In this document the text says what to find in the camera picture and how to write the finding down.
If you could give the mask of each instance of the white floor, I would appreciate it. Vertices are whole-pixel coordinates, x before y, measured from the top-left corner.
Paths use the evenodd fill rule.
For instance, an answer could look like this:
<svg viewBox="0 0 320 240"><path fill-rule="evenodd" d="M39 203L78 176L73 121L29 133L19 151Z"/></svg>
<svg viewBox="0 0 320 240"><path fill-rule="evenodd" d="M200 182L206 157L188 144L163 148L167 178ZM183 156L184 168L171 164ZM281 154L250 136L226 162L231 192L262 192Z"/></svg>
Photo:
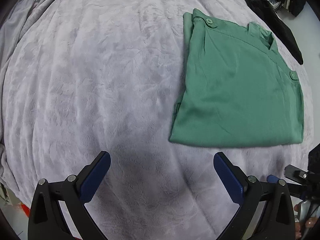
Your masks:
<svg viewBox="0 0 320 240"><path fill-rule="evenodd" d="M309 76L314 108L313 146L315 147L320 143L320 21L308 4L297 17L293 17L284 9L278 12L278 15L292 30ZM0 208L20 239L27 240L28 218L25 214L17 208L4 205L1 200Z"/></svg>

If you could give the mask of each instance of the gray blanket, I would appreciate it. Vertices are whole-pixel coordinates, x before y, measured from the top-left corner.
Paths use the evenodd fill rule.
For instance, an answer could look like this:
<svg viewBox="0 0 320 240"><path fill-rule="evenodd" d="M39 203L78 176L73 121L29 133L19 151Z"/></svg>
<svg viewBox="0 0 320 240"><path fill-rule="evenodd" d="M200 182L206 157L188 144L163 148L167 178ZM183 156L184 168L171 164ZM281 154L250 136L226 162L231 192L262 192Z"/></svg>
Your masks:
<svg viewBox="0 0 320 240"><path fill-rule="evenodd" d="M106 150L111 168L86 207L109 239L215 239L238 208L212 166L220 149L168 142L193 8L268 28L244 0L21 0L0 31L2 182L30 206L39 179L64 180ZM276 40L299 75L304 141L223 149L262 180L306 169L313 144L306 71Z"/></svg>

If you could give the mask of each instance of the folded green garment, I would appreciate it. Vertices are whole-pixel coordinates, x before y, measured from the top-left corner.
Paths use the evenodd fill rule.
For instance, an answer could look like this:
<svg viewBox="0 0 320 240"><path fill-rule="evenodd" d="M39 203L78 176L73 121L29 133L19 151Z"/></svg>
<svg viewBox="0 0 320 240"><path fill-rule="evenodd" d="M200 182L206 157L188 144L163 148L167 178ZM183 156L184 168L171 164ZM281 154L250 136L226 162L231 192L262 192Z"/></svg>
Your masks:
<svg viewBox="0 0 320 240"><path fill-rule="evenodd" d="M170 142L201 147L301 143L303 95L270 31L204 15L183 15L185 92Z"/></svg>

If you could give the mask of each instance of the blue rubber pad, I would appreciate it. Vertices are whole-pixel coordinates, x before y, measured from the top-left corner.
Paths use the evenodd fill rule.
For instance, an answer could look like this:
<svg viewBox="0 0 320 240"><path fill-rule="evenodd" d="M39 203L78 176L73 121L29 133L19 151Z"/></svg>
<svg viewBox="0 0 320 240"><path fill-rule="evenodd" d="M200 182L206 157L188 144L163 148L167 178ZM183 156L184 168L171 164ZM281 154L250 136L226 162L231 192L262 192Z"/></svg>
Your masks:
<svg viewBox="0 0 320 240"><path fill-rule="evenodd" d="M79 198L83 204L92 200L110 165L110 154L106 152L81 184Z"/></svg>
<svg viewBox="0 0 320 240"><path fill-rule="evenodd" d="M219 175L224 187L226 188L231 200L241 205L244 201L244 190L241 183L233 174L228 165L223 161L219 154L213 157L213 166Z"/></svg>
<svg viewBox="0 0 320 240"><path fill-rule="evenodd" d="M276 177L275 175L269 175L267 177L267 182L269 182L269 183L277 183L278 180L279 180L279 178Z"/></svg>

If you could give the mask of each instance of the bed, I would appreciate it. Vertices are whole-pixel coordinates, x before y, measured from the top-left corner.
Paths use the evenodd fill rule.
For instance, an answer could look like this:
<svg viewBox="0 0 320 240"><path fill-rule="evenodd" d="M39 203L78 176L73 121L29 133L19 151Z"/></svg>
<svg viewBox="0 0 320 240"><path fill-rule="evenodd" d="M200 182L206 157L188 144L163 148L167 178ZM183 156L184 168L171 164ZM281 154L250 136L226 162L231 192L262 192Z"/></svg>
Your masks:
<svg viewBox="0 0 320 240"><path fill-rule="evenodd" d="M311 89L278 38L303 91L303 143L168 142L183 89L182 15L193 8L268 29L244 0L19 0L0 30L1 182L30 206L39 179L64 180L106 150L111 168L86 207L108 239L215 239L238 208L213 169L216 152L259 180L306 169Z"/></svg>

